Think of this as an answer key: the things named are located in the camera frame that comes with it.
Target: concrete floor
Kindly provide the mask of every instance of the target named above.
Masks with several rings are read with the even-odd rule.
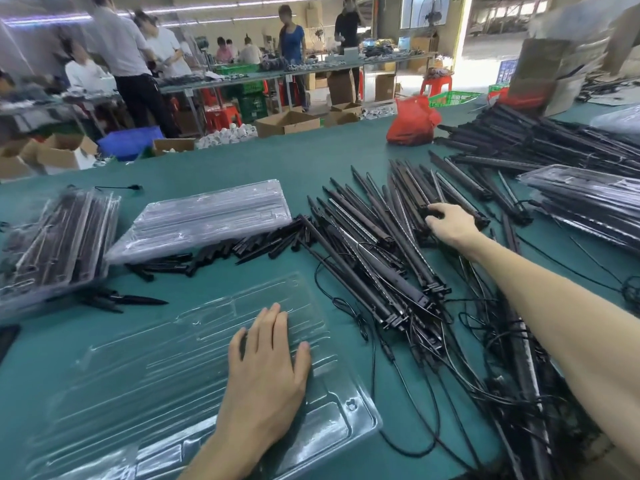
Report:
[[[526,33],[480,35],[467,37],[462,57],[456,64],[453,76],[453,89],[459,91],[487,92],[495,84],[500,62],[517,59],[526,38]],[[368,73],[365,77],[365,102],[373,102],[376,92],[376,76],[380,73]],[[420,92],[422,76],[398,74],[396,81],[402,85],[403,96],[412,96]],[[322,114],[328,111],[328,88],[315,89],[311,94],[310,112]]]

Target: red plastic bag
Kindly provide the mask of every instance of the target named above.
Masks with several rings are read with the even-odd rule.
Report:
[[[398,115],[387,132],[387,141],[393,144],[414,146],[433,141],[433,130],[442,117],[429,107],[427,96],[396,99]]]

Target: window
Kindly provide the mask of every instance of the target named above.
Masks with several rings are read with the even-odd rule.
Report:
[[[522,10],[520,10],[520,14],[531,15],[535,7],[536,7],[535,3],[524,3],[524,5],[522,5]]]
[[[401,29],[443,25],[447,20],[449,0],[402,0]]]

